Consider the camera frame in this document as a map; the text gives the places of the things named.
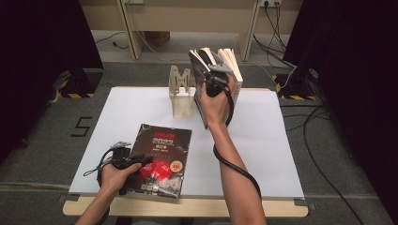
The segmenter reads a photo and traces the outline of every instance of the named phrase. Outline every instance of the wrist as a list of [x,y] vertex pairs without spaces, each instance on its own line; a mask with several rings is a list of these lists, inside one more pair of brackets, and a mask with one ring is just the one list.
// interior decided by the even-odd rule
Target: wrist
[[118,193],[119,193],[118,189],[114,189],[114,188],[111,188],[111,187],[101,187],[99,189],[98,195],[106,196],[106,197],[109,197],[109,198],[114,198],[114,197],[117,196]]
[[210,131],[226,128],[226,124],[224,122],[208,122],[207,126]]

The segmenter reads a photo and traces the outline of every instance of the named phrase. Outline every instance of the human hand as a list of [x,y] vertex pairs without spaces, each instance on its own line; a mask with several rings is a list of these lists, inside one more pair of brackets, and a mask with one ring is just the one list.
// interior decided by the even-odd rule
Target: human hand
[[[237,83],[231,75],[228,75],[228,87],[233,98],[237,91]],[[201,86],[200,104],[202,113],[210,128],[213,125],[224,123],[225,116],[229,112],[229,102],[224,92],[219,93],[216,97],[209,97],[206,92],[206,83],[204,82]]]
[[112,163],[106,164],[102,168],[101,189],[117,193],[123,187],[127,177],[138,171],[141,166],[141,163],[135,163],[124,170],[119,170]]

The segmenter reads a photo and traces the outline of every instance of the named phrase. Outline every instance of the yellow and black tape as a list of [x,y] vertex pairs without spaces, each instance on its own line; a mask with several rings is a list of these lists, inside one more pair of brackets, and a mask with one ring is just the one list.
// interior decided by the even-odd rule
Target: yellow and black tape
[[69,78],[65,79],[61,87],[58,90],[59,98],[92,98],[94,96],[93,90],[84,90],[80,88],[79,91],[76,91],[73,87],[70,87]]
[[302,93],[295,93],[294,90],[289,89],[288,87],[281,88],[281,81],[278,75],[273,75],[272,79],[276,83],[275,89],[278,98],[282,99],[290,99],[290,100],[316,100],[315,96],[310,93],[302,94]]

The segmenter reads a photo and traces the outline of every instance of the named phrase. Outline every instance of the gray carpet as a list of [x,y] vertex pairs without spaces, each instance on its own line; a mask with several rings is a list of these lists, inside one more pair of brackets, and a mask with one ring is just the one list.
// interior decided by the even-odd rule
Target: gray carpet
[[[27,137],[28,146],[13,150],[0,167],[0,224],[72,224],[76,217],[62,213],[60,197],[68,192],[86,145],[100,117],[112,86],[167,86],[170,64],[105,63],[105,72],[92,98],[60,98],[42,114]],[[177,65],[182,72],[190,65]],[[240,66],[243,87],[269,88],[272,80],[257,66]],[[286,70],[267,67],[270,74]],[[317,105],[320,100],[280,100],[281,105]],[[314,107],[282,107],[288,140],[298,175],[310,206],[305,218],[270,218],[268,224],[359,224],[346,204],[314,166],[305,147],[303,128],[298,127]],[[327,178],[352,204],[365,224],[392,224],[361,167],[349,154],[338,126],[326,108],[312,119],[306,138],[312,154]],[[75,128],[79,118],[89,127]],[[208,224],[211,219],[195,221]],[[115,223],[110,217],[106,224]]]

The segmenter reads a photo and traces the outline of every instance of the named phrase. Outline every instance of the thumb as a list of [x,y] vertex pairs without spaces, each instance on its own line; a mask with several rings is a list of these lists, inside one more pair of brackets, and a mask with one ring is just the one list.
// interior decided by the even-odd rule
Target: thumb
[[200,86],[200,96],[201,97],[205,97],[207,96],[207,91],[206,91],[206,83],[202,83],[202,85]]

